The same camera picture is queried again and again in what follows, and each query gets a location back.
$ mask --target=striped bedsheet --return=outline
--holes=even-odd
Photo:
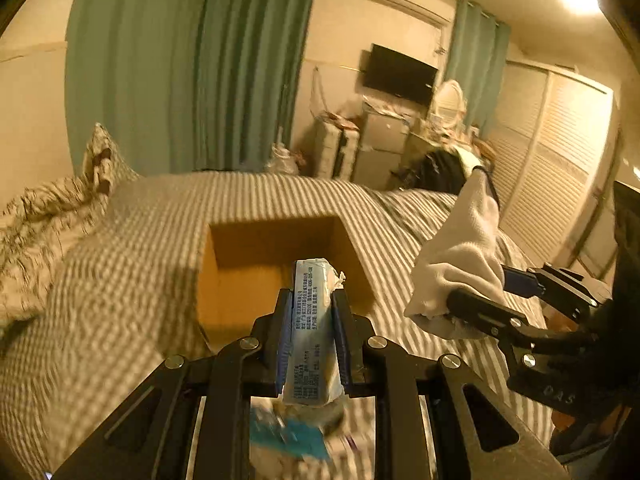
[[[207,354],[194,312],[207,223],[337,214],[374,289],[376,333],[419,356],[459,355],[548,445],[550,410],[507,389],[494,339],[445,341],[402,315],[414,258],[454,201],[422,190],[374,192],[267,174],[194,173],[121,184],[102,222],[66,256],[46,312],[5,345],[0,432],[41,479],[165,357]],[[504,263],[527,266],[505,235],[498,246]],[[537,300],[507,294],[507,302],[544,326]],[[370,445],[333,463],[303,463],[293,476],[372,478],[373,425],[372,399],[350,400],[341,431]],[[430,457],[433,468],[433,449]]]

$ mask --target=ceiling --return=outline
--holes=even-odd
[[[561,0],[474,0],[511,25],[512,39],[526,56],[614,73],[620,80],[638,72],[602,13],[578,16]]]

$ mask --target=television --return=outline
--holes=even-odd
[[[362,85],[428,106],[437,73],[436,67],[374,44]]]

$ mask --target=black screen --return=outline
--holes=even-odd
[[[374,45],[363,86],[429,105],[438,69],[395,50]]]

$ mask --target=checkered bedding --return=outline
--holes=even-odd
[[[41,479],[165,357],[207,354],[194,304],[208,222],[337,214],[376,296],[370,314],[376,333],[419,356],[459,355],[548,444],[550,410],[507,389],[494,339],[445,341],[402,315],[414,258],[454,201],[422,190],[373,192],[267,174],[193,173],[121,184],[95,231],[66,255],[47,309],[4,345],[0,432]],[[504,263],[526,267],[505,235],[498,246]],[[544,326],[537,300],[507,294],[507,302]],[[372,443],[373,423],[372,399],[350,400],[342,431]],[[370,444],[332,463],[303,463],[294,476],[371,478],[373,459]]]

